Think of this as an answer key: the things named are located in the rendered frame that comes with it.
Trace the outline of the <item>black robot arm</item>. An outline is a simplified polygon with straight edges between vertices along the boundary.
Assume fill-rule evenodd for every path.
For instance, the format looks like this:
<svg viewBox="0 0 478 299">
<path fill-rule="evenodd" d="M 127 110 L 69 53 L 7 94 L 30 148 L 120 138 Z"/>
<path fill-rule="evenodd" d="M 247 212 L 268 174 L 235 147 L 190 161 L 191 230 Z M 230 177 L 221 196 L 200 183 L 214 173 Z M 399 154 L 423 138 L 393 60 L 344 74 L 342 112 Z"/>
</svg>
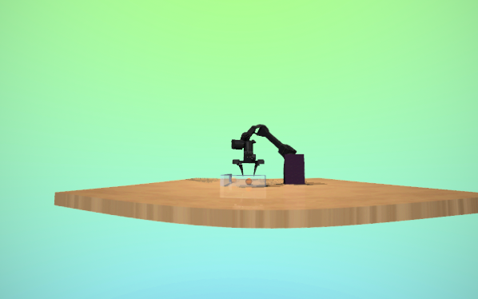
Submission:
<svg viewBox="0 0 478 299">
<path fill-rule="evenodd" d="M 258 128 L 259 128 L 259 130 L 257 131 L 257 133 L 255 133 L 256 129 L 258 129 Z M 278 148 L 277 152 L 284 159 L 285 159 L 285 154 L 296 154 L 297 153 L 297 151 L 294 148 L 292 148 L 288 144 L 283 144 L 277 138 L 275 138 L 273 136 L 273 134 L 270 133 L 269 128 L 264 124 L 258 124 L 258 125 L 255 125 L 255 126 L 251 126 L 251 128 L 247 132 L 244 132 L 241 135 L 240 140 L 232 139 L 231 148 L 233 150 L 242 150 L 243 148 L 244 148 L 244 150 L 253 150 L 253 144 L 257 143 L 256 141 L 254 141 L 254 139 L 250 140 L 250 138 L 253 134 L 256 134 L 257 136 L 266 137 L 268 140 L 270 140 Z M 256 154 L 253 154 L 253 152 L 251 152 L 251 153 L 245 152 L 245 155 L 244 155 L 243 159 L 244 159 L 244 162 L 251 163 L 252 161 L 256 161 Z"/>
</svg>

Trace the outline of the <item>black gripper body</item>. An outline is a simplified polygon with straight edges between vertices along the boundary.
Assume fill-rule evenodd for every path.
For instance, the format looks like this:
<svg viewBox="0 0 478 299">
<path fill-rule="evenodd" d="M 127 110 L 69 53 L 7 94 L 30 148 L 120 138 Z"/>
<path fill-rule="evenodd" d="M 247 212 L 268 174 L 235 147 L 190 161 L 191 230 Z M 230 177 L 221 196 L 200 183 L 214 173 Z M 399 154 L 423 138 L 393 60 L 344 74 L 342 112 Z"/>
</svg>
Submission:
<svg viewBox="0 0 478 299">
<path fill-rule="evenodd" d="M 253 150 L 245 149 L 244 150 L 244 155 L 245 155 L 245 152 L 251 153 L 251 152 L 253 152 Z M 234 165 L 241 165 L 242 163 L 249 163 L 249 162 L 240 161 L 239 159 L 233 159 L 233 164 Z M 257 161 L 252 161 L 251 163 L 255 163 L 255 165 L 264 165 L 265 160 L 264 159 L 257 159 Z"/>
</svg>

